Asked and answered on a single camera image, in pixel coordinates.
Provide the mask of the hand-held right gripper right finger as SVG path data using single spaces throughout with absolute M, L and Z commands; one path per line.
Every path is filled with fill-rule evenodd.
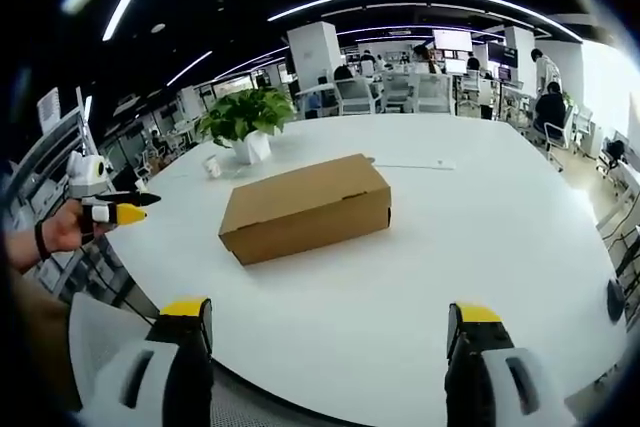
M 490 308 L 449 305 L 449 426 L 573 426 L 575 417 L 537 357 L 514 345 Z

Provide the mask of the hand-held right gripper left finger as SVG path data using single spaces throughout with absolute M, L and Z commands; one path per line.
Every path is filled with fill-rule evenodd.
M 175 301 L 155 319 L 78 299 L 79 421 L 84 426 L 208 426 L 212 303 Z

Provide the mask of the person's left hand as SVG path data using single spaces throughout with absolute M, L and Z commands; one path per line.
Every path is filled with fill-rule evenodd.
M 100 237 L 115 228 L 97 226 L 93 235 L 83 235 L 80 231 L 82 211 L 79 200 L 67 200 L 38 227 L 38 246 L 47 253 L 72 252 L 86 244 L 90 238 Z

